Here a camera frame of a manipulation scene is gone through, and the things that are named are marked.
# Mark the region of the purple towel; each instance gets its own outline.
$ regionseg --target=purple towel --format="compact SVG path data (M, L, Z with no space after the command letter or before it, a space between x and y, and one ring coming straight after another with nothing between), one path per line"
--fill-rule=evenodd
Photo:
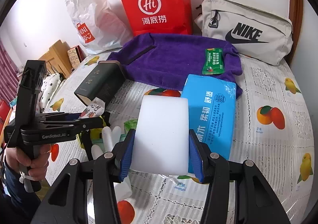
M186 34L141 34L127 42L108 60L117 60L130 80L182 90L189 74L201 75L207 48L222 48L225 72L211 77L235 82L242 74L236 48L228 41ZM236 98L242 89L236 85Z

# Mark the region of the person's arm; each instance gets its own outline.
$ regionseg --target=person's arm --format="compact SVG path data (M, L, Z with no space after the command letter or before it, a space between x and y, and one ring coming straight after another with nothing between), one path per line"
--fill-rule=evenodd
M40 205L40 199L35 193L26 192L24 184L20 183L19 163L30 166L32 169L26 174L40 181L45 178L47 172L49 151L50 145L43 145L40 148L40 156L34 160L30 160L19 148L7 148L5 152L5 179L13 210L30 221Z

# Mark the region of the blue tissue package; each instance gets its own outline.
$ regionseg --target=blue tissue package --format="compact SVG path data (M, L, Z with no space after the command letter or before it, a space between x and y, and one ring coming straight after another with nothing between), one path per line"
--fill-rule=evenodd
M189 129L211 152L229 159L235 116L236 84L210 76L188 75L181 97L189 103ZM193 173L189 161L189 173Z

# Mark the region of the nike bag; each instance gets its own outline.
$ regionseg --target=nike bag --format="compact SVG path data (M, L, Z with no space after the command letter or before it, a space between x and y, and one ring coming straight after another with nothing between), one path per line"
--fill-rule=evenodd
M132 38L107 0L65 0L67 12L88 54L122 47Z
M195 22L202 36L227 40L239 53L274 66L293 44L289 19L235 0L203 0Z
M121 0L134 36L192 34L190 0Z

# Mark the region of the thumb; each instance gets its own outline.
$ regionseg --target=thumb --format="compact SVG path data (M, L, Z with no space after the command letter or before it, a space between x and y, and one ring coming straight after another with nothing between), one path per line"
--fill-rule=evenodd
M31 165L31 159L20 148L16 148L16 159L26 167Z

